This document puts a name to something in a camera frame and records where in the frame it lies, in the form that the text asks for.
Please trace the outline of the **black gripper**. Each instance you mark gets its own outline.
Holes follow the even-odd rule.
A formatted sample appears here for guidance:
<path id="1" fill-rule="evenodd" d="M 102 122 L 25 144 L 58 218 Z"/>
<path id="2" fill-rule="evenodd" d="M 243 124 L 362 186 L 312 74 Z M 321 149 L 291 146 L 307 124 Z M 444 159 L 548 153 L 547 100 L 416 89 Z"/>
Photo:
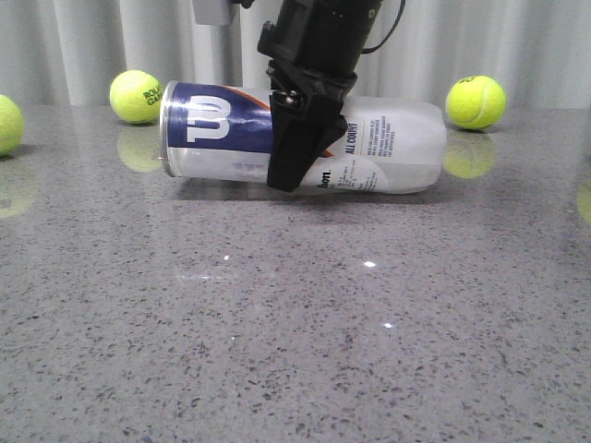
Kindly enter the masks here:
<path id="1" fill-rule="evenodd" d="M 277 89 L 267 185 L 292 192 L 346 131 L 341 97 L 357 80 L 357 26 L 351 20 L 268 21 L 258 50 L 270 57 L 268 74 Z M 303 94 L 307 90 L 317 93 Z M 338 96 L 328 96 L 333 92 Z"/>

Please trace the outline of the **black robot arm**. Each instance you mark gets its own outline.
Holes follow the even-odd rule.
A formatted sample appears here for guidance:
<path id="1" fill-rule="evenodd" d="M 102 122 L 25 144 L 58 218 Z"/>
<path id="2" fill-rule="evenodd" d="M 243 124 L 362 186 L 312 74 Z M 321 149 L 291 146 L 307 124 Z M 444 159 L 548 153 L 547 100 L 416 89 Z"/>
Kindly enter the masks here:
<path id="1" fill-rule="evenodd" d="M 344 99 L 380 10 L 379 1 L 285 1 L 263 25 L 269 56 L 272 149 L 268 186 L 292 192 L 316 159 L 341 138 Z"/>

